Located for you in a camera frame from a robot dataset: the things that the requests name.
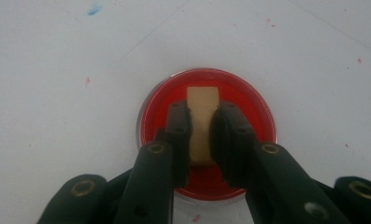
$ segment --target blue paint stain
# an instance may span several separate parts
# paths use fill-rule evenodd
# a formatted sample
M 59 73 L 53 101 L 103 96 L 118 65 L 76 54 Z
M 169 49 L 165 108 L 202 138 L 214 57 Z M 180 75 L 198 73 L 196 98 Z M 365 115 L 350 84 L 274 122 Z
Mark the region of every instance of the blue paint stain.
M 100 4 L 98 4 L 98 3 L 94 3 L 94 4 L 92 5 L 92 8 L 89 9 L 89 11 L 87 11 L 87 14 L 88 14 L 89 16 L 95 15 L 95 14 L 97 14 L 97 12 L 101 11 L 102 8 L 103 8 L 102 5 L 100 5 Z

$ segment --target red bowl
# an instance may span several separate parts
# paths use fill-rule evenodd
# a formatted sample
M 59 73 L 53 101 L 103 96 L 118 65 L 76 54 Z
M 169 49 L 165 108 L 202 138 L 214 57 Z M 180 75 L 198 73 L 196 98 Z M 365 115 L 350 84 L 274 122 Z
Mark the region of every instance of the red bowl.
M 260 141 L 276 142 L 276 130 L 270 110 L 261 95 L 243 79 L 210 68 L 193 69 L 175 74 L 159 84 L 140 112 L 140 142 L 153 140 L 156 130 L 165 127 L 168 106 L 186 99 L 188 87 L 217 87 L 220 99 L 236 104 L 254 128 Z M 245 192 L 231 189 L 222 181 L 218 165 L 191 167 L 189 184 L 176 191 L 201 201 L 223 201 Z

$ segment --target red speck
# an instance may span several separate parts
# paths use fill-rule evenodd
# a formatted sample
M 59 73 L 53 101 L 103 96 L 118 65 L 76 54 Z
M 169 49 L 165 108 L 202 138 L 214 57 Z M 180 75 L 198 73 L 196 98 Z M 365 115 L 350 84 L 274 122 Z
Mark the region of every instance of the red speck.
M 197 214 L 193 219 L 192 222 L 198 222 L 200 220 L 200 215 Z
M 87 77 L 87 79 L 86 79 L 86 88 L 87 88 L 87 86 L 90 84 L 90 79 Z

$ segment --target white table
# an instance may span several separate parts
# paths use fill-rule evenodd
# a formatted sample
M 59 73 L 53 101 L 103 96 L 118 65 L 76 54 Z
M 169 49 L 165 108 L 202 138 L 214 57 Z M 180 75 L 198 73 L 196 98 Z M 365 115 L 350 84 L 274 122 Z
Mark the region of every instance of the white table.
M 313 178 L 371 180 L 371 0 L 0 1 L 0 223 L 131 168 L 145 97 L 195 67 L 247 80 Z M 174 223 L 195 217 L 252 223 L 244 200 L 176 199 Z

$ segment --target wooden block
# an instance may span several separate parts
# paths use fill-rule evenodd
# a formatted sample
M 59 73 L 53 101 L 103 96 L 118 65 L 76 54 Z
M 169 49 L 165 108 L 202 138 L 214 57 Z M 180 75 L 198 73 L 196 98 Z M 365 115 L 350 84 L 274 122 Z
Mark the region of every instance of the wooden block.
M 193 133 L 190 142 L 191 165 L 211 165 L 209 126 L 220 106 L 216 87 L 188 87 L 187 104 L 191 109 Z

